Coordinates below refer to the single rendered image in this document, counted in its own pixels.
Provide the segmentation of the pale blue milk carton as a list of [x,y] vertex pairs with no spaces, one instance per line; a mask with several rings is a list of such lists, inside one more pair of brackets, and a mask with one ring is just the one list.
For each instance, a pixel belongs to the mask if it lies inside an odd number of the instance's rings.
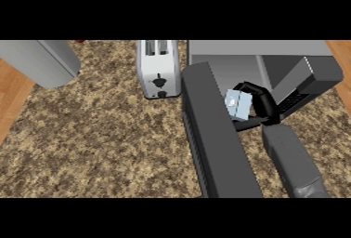
[[240,90],[227,89],[224,94],[224,106],[233,120],[240,122],[248,120],[251,104],[251,94]]

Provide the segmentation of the grey microwave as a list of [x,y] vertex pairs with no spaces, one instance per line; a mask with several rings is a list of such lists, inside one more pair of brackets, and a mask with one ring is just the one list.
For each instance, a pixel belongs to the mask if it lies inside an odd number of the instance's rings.
[[342,81],[323,40],[190,40],[186,56],[209,64],[221,91],[243,81],[265,87],[282,117]]

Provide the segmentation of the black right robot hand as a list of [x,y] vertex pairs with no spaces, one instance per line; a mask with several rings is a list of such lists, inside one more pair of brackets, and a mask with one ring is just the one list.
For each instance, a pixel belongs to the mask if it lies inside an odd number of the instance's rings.
[[255,111],[255,115],[248,116],[246,121],[240,122],[233,120],[236,131],[245,131],[246,129],[251,129],[259,125],[277,125],[282,121],[279,106],[268,90],[262,86],[258,86],[249,82],[239,83],[233,89],[240,90],[242,92],[252,95],[252,106]]

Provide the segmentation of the silver toaster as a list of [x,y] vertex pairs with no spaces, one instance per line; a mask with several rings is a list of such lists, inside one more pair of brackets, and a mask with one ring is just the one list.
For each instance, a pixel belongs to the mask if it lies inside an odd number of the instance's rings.
[[180,96],[181,69],[177,40],[137,41],[136,69],[147,99]]

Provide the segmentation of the grey rounded appliance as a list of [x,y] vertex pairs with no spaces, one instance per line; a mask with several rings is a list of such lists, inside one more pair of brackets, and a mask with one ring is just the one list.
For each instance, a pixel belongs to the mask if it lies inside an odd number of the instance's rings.
[[81,68],[65,40],[0,40],[0,58],[46,88],[65,85]]

